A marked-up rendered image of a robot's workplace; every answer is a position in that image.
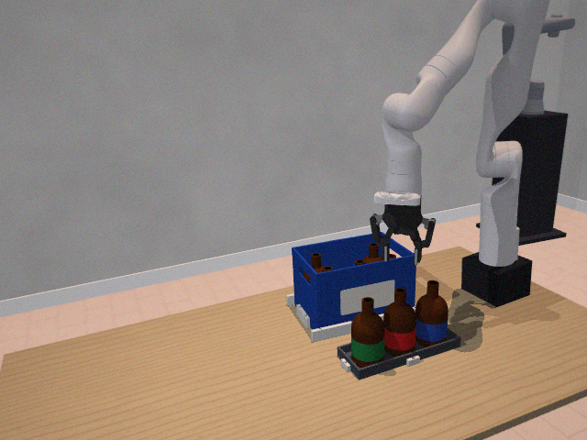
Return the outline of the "blue crate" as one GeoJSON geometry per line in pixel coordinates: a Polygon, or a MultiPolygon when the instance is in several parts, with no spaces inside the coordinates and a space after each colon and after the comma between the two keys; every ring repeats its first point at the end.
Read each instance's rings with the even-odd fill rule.
{"type": "Polygon", "coordinates": [[[310,317],[312,330],[352,321],[362,312],[362,299],[374,300],[374,312],[384,314],[394,302],[394,290],[406,289],[406,302],[415,307],[415,281],[400,249],[390,249],[400,258],[355,266],[355,260],[369,256],[372,234],[292,247],[294,305],[300,304],[310,317]],[[311,254],[321,254],[321,265],[333,270],[317,273],[311,254]],[[310,277],[310,283],[304,273],[310,277]]]}

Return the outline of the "brown bottle with green label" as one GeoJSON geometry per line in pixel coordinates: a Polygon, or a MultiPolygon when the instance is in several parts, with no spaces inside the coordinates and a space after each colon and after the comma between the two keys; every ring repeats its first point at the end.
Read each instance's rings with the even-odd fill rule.
{"type": "Polygon", "coordinates": [[[384,322],[371,297],[362,299],[362,312],[351,323],[351,359],[361,368],[384,361],[384,322]]]}

